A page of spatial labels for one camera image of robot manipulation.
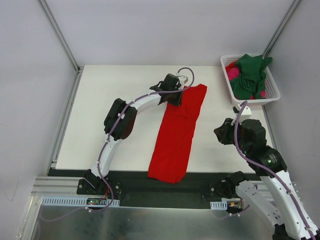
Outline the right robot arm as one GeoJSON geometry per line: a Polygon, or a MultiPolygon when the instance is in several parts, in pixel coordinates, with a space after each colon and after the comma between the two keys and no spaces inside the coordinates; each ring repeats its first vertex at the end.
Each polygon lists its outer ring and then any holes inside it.
{"type": "Polygon", "coordinates": [[[223,145],[234,145],[264,183],[273,201],[258,192],[242,172],[229,174],[217,183],[215,193],[222,198],[239,197],[270,227],[274,240],[318,240],[320,228],[311,220],[300,201],[281,154],[267,145],[266,130],[256,119],[235,121],[226,118],[213,131],[223,145]]]}

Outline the red t-shirt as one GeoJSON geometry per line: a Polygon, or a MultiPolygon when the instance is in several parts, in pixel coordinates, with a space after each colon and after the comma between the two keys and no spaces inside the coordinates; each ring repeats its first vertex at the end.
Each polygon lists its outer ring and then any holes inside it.
{"type": "Polygon", "coordinates": [[[208,87],[199,84],[182,94],[180,106],[167,104],[147,177],[176,184],[186,175],[198,117],[208,87]]]}

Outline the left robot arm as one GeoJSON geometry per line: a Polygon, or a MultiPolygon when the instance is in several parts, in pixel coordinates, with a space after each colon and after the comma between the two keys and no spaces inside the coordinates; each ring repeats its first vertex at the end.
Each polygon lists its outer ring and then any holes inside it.
{"type": "Polygon", "coordinates": [[[104,140],[100,153],[92,167],[85,172],[78,193],[88,191],[94,195],[104,194],[108,188],[105,177],[109,174],[113,157],[122,141],[132,133],[137,115],[162,103],[180,106],[187,82],[188,77],[169,73],[143,95],[128,102],[120,98],[113,102],[103,122],[104,140]]]}

